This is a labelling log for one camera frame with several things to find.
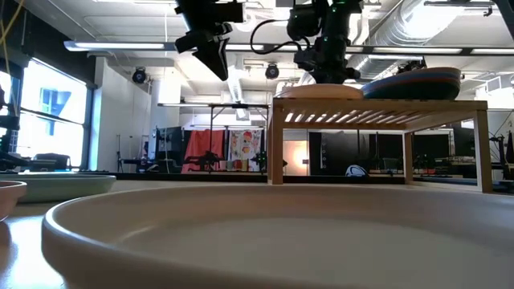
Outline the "black device with green light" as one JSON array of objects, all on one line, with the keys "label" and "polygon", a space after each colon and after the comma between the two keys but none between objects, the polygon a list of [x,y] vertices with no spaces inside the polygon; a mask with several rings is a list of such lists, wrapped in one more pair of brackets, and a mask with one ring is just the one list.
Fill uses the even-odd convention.
[{"label": "black device with green light", "polygon": [[255,162],[258,167],[259,171],[261,173],[267,171],[267,152],[261,151],[259,153],[256,153],[254,157],[251,158],[251,161]]}]

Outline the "black ceiling-mounted device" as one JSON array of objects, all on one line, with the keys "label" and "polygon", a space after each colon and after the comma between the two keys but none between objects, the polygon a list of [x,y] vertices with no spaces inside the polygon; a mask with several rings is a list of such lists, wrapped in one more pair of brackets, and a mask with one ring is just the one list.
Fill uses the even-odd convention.
[{"label": "black ceiling-mounted device", "polygon": [[425,68],[427,68],[426,60],[424,57],[422,57],[420,60],[408,60],[404,63],[400,63],[398,65],[396,74],[398,75],[408,71],[414,71]]}]

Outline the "silver ventilation duct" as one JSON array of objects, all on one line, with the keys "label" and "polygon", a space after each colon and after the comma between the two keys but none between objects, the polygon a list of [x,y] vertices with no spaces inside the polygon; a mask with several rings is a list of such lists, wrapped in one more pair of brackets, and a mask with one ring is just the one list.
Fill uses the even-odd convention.
[{"label": "silver ventilation duct", "polygon": [[[444,31],[458,13],[443,7],[425,6],[428,0],[402,0],[385,21],[365,40],[368,46],[422,46]],[[358,70],[360,80],[376,79],[398,61],[372,59],[369,55],[354,55],[349,66]]]}]

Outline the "black equipment stand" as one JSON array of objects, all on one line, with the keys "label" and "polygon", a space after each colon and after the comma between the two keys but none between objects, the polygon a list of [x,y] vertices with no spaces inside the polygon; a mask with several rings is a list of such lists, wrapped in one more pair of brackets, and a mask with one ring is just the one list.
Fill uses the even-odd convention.
[{"label": "black equipment stand", "polygon": [[12,103],[5,100],[5,91],[0,87],[0,111],[7,110],[6,115],[0,115],[0,128],[4,128],[6,132],[0,136],[0,171],[14,169],[18,166],[24,166],[27,161],[21,157],[15,157],[9,154],[11,133],[20,129],[19,115]]}]

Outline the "dark couch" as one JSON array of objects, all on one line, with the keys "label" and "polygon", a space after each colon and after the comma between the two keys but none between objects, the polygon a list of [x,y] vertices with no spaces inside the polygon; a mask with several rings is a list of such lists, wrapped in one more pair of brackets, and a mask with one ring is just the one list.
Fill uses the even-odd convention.
[{"label": "dark couch", "polygon": [[27,169],[31,172],[66,171],[71,168],[71,158],[58,153],[38,153],[31,160]]}]

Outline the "beige grey plate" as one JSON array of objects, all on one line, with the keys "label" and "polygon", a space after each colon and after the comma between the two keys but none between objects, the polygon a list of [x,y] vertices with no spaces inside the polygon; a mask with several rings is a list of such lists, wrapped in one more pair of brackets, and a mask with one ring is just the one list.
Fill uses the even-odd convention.
[{"label": "beige grey plate", "polygon": [[71,289],[514,289],[514,197],[140,189],[51,208],[42,252]]}]

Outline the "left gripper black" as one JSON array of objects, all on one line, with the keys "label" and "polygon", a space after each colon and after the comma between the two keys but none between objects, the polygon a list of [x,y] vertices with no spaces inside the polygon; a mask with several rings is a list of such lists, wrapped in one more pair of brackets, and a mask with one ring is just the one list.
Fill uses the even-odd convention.
[{"label": "left gripper black", "polygon": [[194,56],[220,80],[228,79],[227,35],[231,23],[245,21],[244,5],[237,0],[176,0],[174,11],[185,22],[187,32],[175,41],[179,53],[196,48]]}]

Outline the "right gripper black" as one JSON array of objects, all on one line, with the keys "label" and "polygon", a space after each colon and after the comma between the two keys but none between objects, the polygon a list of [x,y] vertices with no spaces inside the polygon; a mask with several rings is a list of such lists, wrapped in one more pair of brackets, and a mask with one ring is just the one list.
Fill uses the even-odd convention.
[{"label": "right gripper black", "polygon": [[360,79],[361,73],[347,66],[347,44],[347,39],[316,38],[312,47],[294,54],[294,63],[318,84],[343,84],[347,79]]}]

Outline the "large window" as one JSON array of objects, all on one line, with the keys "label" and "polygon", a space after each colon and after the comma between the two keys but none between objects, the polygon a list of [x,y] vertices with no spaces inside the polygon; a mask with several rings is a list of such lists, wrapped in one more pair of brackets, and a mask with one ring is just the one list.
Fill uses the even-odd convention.
[{"label": "large window", "polygon": [[19,110],[18,130],[0,128],[7,152],[64,155],[72,168],[87,164],[92,91],[85,82],[39,59],[6,68],[0,58],[0,88]]}]

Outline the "mint green plate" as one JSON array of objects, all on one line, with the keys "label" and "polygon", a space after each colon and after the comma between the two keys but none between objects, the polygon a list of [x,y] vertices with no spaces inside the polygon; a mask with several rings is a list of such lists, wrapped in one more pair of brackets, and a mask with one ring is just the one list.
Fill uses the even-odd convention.
[{"label": "mint green plate", "polygon": [[27,184],[27,193],[19,199],[20,203],[44,203],[108,193],[116,177],[80,173],[0,174],[0,181]]}]

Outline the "black background table frame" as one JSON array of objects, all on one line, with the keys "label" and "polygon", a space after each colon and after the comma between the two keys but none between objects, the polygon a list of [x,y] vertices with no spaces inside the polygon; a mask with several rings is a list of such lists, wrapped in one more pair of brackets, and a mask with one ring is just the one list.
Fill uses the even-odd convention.
[{"label": "black background table frame", "polygon": [[[211,132],[214,131],[214,128],[224,128],[226,132],[230,128],[237,129],[262,129],[264,132],[268,130],[267,118],[269,117],[269,105],[268,104],[243,104],[243,103],[233,103],[233,104],[200,104],[200,103],[180,103],[180,104],[158,104],[158,107],[166,107],[166,108],[209,108],[209,124],[195,124],[192,122],[191,124],[186,125],[187,128],[208,128]],[[246,125],[246,124],[214,124],[214,120],[220,115],[226,108],[235,110],[254,110],[259,113],[263,119],[264,125]]]}]

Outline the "colourful printed cloth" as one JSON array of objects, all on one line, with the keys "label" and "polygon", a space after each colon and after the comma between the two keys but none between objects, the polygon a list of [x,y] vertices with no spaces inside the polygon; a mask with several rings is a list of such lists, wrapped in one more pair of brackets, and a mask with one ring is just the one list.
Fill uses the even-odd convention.
[{"label": "colourful printed cloth", "polygon": [[229,161],[247,161],[250,172],[260,171],[259,164],[252,160],[261,152],[263,130],[230,130],[229,132]]}]

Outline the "blue plate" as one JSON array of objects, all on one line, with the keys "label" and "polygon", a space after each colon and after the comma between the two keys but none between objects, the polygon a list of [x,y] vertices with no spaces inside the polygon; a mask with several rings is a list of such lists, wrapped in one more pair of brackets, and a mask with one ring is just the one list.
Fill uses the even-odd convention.
[{"label": "blue plate", "polygon": [[379,88],[388,88],[394,85],[412,84],[412,83],[433,83],[438,81],[454,82],[460,84],[461,72],[459,70],[451,70],[449,67],[441,67],[439,70],[424,69],[404,72],[399,75],[393,75],[384,79],[375,80],[364,85],[361,90],[366,94],[376,91]]}]

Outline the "cream plate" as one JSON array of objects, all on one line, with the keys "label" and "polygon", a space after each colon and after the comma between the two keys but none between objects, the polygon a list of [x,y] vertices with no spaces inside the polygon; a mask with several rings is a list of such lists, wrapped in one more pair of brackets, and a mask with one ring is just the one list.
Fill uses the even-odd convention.
[{"label": "cream plate", "polygon": [[326,83],[285,88],[281,92],[276,93],[275,98],[361,100],[364,98],[364,94],[358,88]]}]

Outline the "pink plate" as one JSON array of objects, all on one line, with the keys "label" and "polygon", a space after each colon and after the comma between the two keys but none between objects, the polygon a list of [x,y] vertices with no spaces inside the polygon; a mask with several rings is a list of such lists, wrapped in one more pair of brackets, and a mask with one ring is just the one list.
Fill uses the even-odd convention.
[{"label": "pink plate", "polygon": [[462,72],[458,68],[454,67],[429,67],[425,69],[419,69],[414,71],[408,71],[402,74],[399,74],[403,77],[419,77],[419,76],[429,76],[429,77],[443,77],[443,78],[453,78],[457,80],[462,79]]}]

